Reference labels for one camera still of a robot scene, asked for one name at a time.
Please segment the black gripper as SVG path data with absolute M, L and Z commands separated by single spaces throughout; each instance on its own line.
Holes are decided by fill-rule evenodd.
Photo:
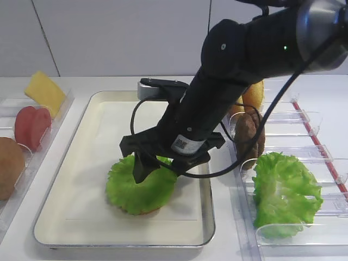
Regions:
M 120 142 L 120 149 L 124 157 L 135 154 L 133 177 L 135 183 L 139 184 L 160 168 L 154 159 L 156 156 L 171 158 L 173 167 L 186 171 L 210 161 L 208 151 L 214 147 L 220 148 L 224 143 L 223 136 L 213 132 L 203 141 L 194 141 L 178 135 L 166 146 L 157 128 L 153 127 L 134 135 L 124 136 Z

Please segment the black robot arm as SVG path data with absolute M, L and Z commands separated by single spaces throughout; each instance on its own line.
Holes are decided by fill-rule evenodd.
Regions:
M 190 84 L 143 78 L 141 101 L 166 101 L 155 127 L 124 136 L 123 156 L 135 155 L 133 177 L 143 182 L 172 159 L 170 169 L 189 170 L 210 160 L 209 150 L 225 140 L 215 127 L 254 83 L 265 78 L 328 71 L 347 58 L 347 4 L 339 1 L 256 1 L 263 9 L 281 6 L 240 24 L 224 19 L 207 34 L 201 66 Z

